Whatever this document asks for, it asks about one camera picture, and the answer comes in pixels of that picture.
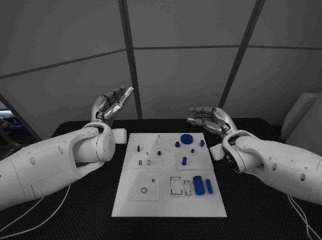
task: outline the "white cable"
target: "white cable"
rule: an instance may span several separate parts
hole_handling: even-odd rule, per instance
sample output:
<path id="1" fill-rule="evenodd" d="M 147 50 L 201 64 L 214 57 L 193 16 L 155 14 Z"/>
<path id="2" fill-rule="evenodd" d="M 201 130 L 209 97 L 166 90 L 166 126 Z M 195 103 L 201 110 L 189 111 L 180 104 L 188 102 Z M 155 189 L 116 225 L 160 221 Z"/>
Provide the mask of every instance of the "white cable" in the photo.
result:
<path id="1" fill-rule="evenodd" d="M 306 214 L 304 214 L 301 208 L 298 207 L 296 201 L 293 200 L 291 196 L 287 195 L 287 199 L 288 199 L 288 201 L 290 201 L 291 207 L 293 207 L 293 209 L 296 210 L 296 212 L 297 212 L 297 214 L 298 214 L 298 216 L 300 216 L 303 222 L 306 223 L 306 234 L 307 234 L 309 239 L 313 240 L 311 237 L 310 237 L 310 235 L 309 235 L 307 228 L 311 230 L 311 232 L 313 232 L 313 234 L 316 235 L 316 237 L 319 238 L 319 240 L 322 240 L 322 238 L 319 237 L 319 235 L 316 234 L 314 230 L 311 229 L 311 227 L 310 227 L 309 224 L 307 224 Z M 297 208 L 298 208 L 298 210 L 300 210 L 303 216 L 300 215 L 300 213 L 298 213 L 298 211 L 297 211 L 297 209 L 296 209 L 293 203 L 296 204 L 296 206 L 297 206 Z"/>
<path id="2" fill-rule="evenodd" d="M 67 189 L 67 193 L 65 193 L 65 195 L 64 195 L 61 204 L 63 204 L 63 202 L 64 202 L 64 200 L 65 200 L 65 197 L 67 197 L 67 194 L 68 194 L 68 189 Z M 40 225 L 37 225 L 34 228 L 31 228 L 31 229 L 28 229 L 28 230 L 25 230 L 25 231 L 21 231 L 21 232 L 14 233 L 14 234 L 11 234 L 11 235 L 8 235 L 8 236 L 0 237 L 0 240 L 8 238 L 8 237 L 11 237 L 11 236 L 15 236 L 15 235 L 18 235 L 18 234 L 24 234 L 24 233 L 27 233 L 28 231 L 31 231 L 31 230 L 34 230 L 35 228 L 38 228 L 38 227 L 48 221 L 48 219 L 52 217 L 52 215 L 55 214 L 55 212 L 58 211 L 58 209 L 60 209 L 60 207 L 61 207 L 61 204 L 58 205 L 58 207 L 57 207 L 54 213 L 51 214 L 51 216 L 45 219 L 45 221 L 42 221 L 42 223 L 41 223 Z"/>
<path id="3" fill-rule="evenodd" d="M 0 232 L 31 211 L 31 209 L 38 205 L 42 198 L 38 200 L 38 202 L 34 204 L 34 206 L 29 208 L 29 210 L 0 230 Z"/>

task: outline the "black tablecloth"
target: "black tablecloth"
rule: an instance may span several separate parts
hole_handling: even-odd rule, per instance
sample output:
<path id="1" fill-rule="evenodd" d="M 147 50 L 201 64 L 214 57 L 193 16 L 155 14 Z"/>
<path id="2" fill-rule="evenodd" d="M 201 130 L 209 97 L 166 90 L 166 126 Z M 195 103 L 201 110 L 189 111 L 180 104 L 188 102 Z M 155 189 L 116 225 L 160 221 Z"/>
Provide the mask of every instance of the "black tablecloth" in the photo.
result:
<path id="1" fill-rule="evenodd" d="M 237 128 L 260 139 L 281 142 L 268 123 L 260 119 L 234 119 Z M 87 122 L 63 123 L 58 136 Z M 116 120 L 111 128 L 127 133 L 203 132 L 206 146 L 221 142 L 183 119 Z M 301 219 L 287 197 L 257 177 L 235 174 L 224 161 L 212 161 L 227 218 L 110 217 L 124 159 L 126 144 L 116 145 L 113 159 L 71 184 L 64 204 L 45 224 L 11 239 L 306 239 Z M 55 210 L 67 188 L 47 196 L 32 211 L 0 233 L 0 237 L 37 226 Z M 309 225 L 322 237 L 322 206 L 294 199 L 306 213 Z M 0 229 L 35 204 L 25 202 L 0 212 Z"/>

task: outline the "white board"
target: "white board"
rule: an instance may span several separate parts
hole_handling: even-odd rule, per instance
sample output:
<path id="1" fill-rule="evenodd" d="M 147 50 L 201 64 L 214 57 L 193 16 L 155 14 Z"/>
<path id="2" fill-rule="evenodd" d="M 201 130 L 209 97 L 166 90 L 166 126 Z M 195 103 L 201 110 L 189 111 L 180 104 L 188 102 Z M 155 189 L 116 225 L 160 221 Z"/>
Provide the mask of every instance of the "white board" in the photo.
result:
<path id="1" fill-rule="evenodd" d="M 182 134 L 130 134 L 111 217 L 227 217 L 206 145 L 199 146 L 203 135 L 192 133 L 193 141 L 188 145 L 179 140 Z M 202 178 L 203 195 L 195 194 L 192 177 L 196 175 Z M 189 196 L 185 196 L 183 181 L 189 181 Z M 176 193 L 182 194 L 170 194 L 170 188 L 180 188 Z"/>

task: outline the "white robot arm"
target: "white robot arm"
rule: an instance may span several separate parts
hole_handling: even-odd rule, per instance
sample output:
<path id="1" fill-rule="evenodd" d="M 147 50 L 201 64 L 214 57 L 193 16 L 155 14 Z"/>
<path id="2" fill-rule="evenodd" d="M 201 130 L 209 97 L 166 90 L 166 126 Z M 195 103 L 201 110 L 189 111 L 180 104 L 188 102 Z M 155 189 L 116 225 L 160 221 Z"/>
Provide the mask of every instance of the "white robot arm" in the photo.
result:
<path id="1" fill-rule="evenodd" d="M 237 130 L 222 109 L 195 107 L 189 110 L 193 114 L 186 121 L 222 137 L 222 142 L 209 148 L 214 159 L 225 159 L 238 174 L 254 175 L 284 194 L 322 205 L 322 157 Z"/>
<path id="2" fill-rule="evenodd" d="M 126 130 L 110 129 L 132 87 L 97 98 L 91 122 L 77 131 L 50 138 L 0 161 L 0 211 L 38 199 L 78 180 L 111 159 L 114 144 L 126 143 Z M 90 163 L 75 167 L 75 163 Z"/>

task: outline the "blue round disc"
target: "blue round disc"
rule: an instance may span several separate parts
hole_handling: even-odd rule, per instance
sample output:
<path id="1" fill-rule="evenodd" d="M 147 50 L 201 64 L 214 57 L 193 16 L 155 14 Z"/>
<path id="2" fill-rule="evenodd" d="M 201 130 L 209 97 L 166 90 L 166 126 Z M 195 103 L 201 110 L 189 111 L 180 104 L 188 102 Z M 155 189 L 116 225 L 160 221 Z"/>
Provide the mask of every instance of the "blue round disc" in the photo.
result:
<path id="1" fill-rule="evenodd" d="M 191 136 L 189 134 L 183 134 L 183 135 L 180 136 L 180 142 L 182 142 L 183 144 L 191 144 L 191 143 L 192 143 L 192 136 Z"/>

